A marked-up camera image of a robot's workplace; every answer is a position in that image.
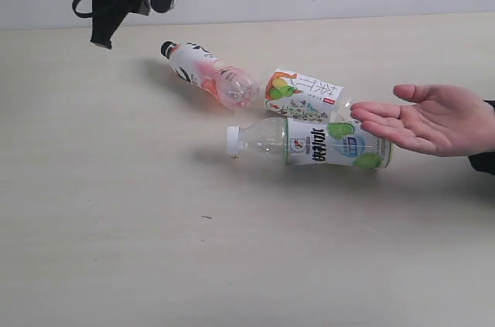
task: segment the table surface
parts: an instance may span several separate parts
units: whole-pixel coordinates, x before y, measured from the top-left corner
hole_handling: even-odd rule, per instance
[[[280,66],[395,101],[396,83],[495,97],[495,14],[0,32],[5,327],[495,325],[495,180],[397,150],[388,169],[253,170],[233,114],[165,40],[255,76]]]

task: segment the bottle label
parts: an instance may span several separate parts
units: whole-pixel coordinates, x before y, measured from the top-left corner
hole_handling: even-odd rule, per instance
[[[288,119],[287,165],[328,163],[384,169],[392,144],[361,130],[358,121],[314,124]]]
[[[328,123],[343,87],[290,70],[277,69],[265,92],[265,106],[296,120]]]
[[[218,99],[215,76],[229,80],[237,76],[236,67],[228,66],[195,43],[181,43],[170,51],[170,64],[183,80],[208,91]]]

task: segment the hand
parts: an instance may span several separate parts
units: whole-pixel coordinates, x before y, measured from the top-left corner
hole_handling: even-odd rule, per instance
[[[413,105],[356,103],[351,117],[397,146],[442,157],[495,152],[495,112],[461,87],[398,85],[394,94]]]

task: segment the finger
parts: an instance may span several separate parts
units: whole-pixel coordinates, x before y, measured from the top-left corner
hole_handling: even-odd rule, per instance
[[[375,113],[366,111],[365,109],[358,108],[354,111],[351,111],[350,116],[361,122],[373,121],[376,122],[377,124],[382,124],[384,126],[392,126],[396,128],[404,127],[402,121],[398,120],[397,118],[383,118]]]
[[[417,138],[414,133],[406,128],[383,126],[373,121],[364,122],[361,128],[378,138],[391,141],[399,148],[426,155],[434,155],[436,153],[436,147],[433,143],[423,138]]]
[[[394,104],[377,103],[374,101],[363,101],[355,103],[351,108],[352,111],[365,110],[374,113],[380,117],[399,118],[401,107]]]
[[[436,85],[397,85],[394,87],[394,95],[405,101],[421,103],[437,87]]]

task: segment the black sleeve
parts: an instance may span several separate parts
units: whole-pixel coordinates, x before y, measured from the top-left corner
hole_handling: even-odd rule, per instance
[[[495,101],[487,101],[487,103],[495,108]],[[476,171],[495,175],[495,152],[471,155],[469,161]]]

